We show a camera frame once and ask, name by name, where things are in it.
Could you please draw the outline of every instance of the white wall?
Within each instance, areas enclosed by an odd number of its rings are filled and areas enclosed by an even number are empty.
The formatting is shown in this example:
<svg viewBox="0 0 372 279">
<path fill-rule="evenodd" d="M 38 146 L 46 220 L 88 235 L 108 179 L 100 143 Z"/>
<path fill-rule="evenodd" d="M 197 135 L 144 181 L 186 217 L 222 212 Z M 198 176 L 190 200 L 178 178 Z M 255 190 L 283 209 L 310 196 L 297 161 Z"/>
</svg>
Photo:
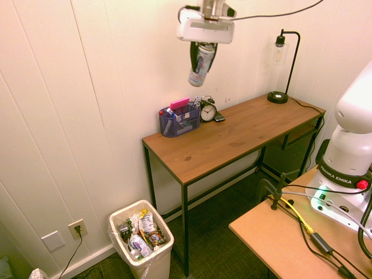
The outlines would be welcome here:
<svg viewBox="0 0 372 279">
<path fill-rule="evenodd" d="M 227 2 L 248 16 L 315 1 Z M 175 35 L 184 4 L 0 1 L 0 221 L 25 258 L 50 276 L 64 269 L 78 244 L 68 224 L 83 218 L 89 231 L 74 264 L 110 244 L 110 213 L 149 199 L 141 138 L 159 131 L 159 109 L 202 95 L 212 95 L 223 109 L 285 90 L 290 63 L 269 66 L 269 46 L 282 28 L 298 31 L 302 40 L 289 95 L 327 110 L 318 145 L 336 126 L 335 103 L 372 58 L 372 2 L 325 0 L 292 16 L 235 22 L 233 42 L 219 46 L 204 86 L 194 88 L 187 81 L 189 43 Z M 295 36 L 287 42 L 290 58 Z M 180 203 L 179 186 L 159 173 L 156 183 L 165 185 L 157 191 L 159 211 L 165 212 L 164 201 L 171 201 L 168 207 Z M 49 252 L 40 238 L 55 230 L 66 245 Z"/>
</svg>

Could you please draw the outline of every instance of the lamp base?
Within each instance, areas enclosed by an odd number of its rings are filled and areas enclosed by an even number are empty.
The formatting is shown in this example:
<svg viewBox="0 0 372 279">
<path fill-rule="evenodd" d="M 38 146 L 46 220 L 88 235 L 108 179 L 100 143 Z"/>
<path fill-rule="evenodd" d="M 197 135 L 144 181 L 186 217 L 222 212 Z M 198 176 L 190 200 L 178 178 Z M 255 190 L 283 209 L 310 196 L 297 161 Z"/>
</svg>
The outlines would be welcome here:
<svg viewBox="0 0 372 279">
<path fill-rule="evenodd" d="M 267 100 L 271 103 L 287 103 L 288 95 L 283 92 L 272 91 L 267 94 Z"/>
</svg>

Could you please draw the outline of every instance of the phone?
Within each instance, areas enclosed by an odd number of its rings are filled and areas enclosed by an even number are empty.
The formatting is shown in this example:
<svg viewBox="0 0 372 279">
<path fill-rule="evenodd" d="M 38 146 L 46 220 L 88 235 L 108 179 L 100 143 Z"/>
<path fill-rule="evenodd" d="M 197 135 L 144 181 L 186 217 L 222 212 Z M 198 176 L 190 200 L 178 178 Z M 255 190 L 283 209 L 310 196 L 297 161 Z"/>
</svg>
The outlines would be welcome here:
<svg viewBox="0 0 372 279">
<path fill-rule="evenodd" d="M 220 121 L 225 120 L 225 117 L 221 113 L 217 112 L 216 116 L 214 117 L 214 120 L 215 122 L 220 122 Z"/>
</svg>

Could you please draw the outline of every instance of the yellow cable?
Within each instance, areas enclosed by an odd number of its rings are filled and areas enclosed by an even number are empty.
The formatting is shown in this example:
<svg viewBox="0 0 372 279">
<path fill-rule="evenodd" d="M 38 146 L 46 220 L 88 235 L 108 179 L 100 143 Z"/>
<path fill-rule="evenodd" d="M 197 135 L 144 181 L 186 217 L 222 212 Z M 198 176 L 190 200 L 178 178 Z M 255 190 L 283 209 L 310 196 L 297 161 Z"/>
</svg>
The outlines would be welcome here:
<svg viewBox="0 0 372 279">
<path fill-rule="evenodd" d="M 296 213 L 296 215 L 299 217 L 301 223 L 305 226 L 307 234 L 308 235 L 313 234 L 314 230 L 311 228 L 311 226 L 309 224 L 307 224 L 307 222 L 305 222 L 305 220 L 302 218 L 301 214 L 286 199 L 280 198 L 280 200 L 282 202 L 284 202 L 286 205 L 288 205 L 294 213 Z"/>
</svg>

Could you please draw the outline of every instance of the alarm clock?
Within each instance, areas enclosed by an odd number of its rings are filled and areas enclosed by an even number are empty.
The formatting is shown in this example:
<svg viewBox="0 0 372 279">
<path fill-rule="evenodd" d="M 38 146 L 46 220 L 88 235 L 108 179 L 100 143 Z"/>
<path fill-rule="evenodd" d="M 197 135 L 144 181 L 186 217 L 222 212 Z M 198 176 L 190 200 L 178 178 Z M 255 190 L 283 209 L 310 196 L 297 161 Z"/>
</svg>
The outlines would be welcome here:
<svg viewBox="0 0 372 279">
<path fill-rule="evenodd" d="M 200 101 L 200 118 L 202 121 L 209 122 L 214 119 L 217 114 L 217 109 L 214 106 L 214 100 L 211 96 L 203 96 Z"/>
</svg>

